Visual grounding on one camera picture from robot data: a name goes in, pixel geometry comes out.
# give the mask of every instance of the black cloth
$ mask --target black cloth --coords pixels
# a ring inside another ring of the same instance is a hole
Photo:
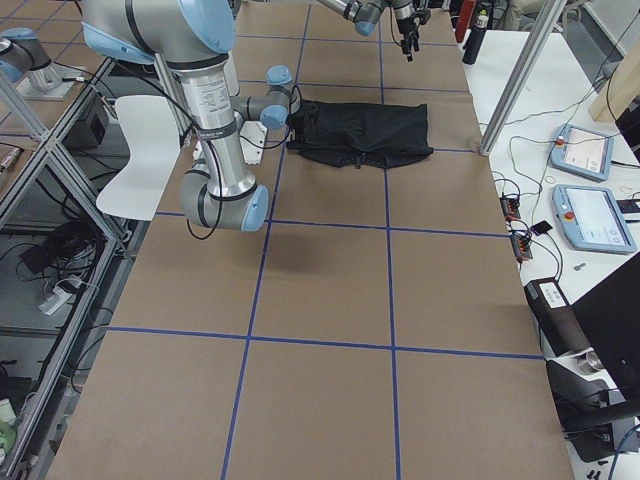
[[[290,150],[309,160],[344,167],[394,168],[433,153],[427,144],[427,106],[324,103],[302,100],[287,123]]]

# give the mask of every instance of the robotic arm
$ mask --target robotic arm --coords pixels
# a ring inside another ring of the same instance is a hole
[[[418,49],[418,26],[428,18],[424,1],[391,0],[409,59],[411,49]],[[363,35],[373,31],[386,7],[386,0],[321,2],[354,22]],[[297,111],[300,102],[289,70],[282,65],[269,70],[264,97],[229,97],[223,69],[235,32],[227,0],[84,0],[83,11],[89,47],[141,64],[153,64],[154,54],[161,54],[180,79],[204,155],[182,182],[187,218],[205,227],[258,230],[269,196],[245,166],[239,130],[253,119],[269,129],[282,128]]]
[[[0,32],[0,71],[11,82],[17,82],[26,73],[33,88],[40,92],[53,90],[62,83],[38,36],[29,28]]]

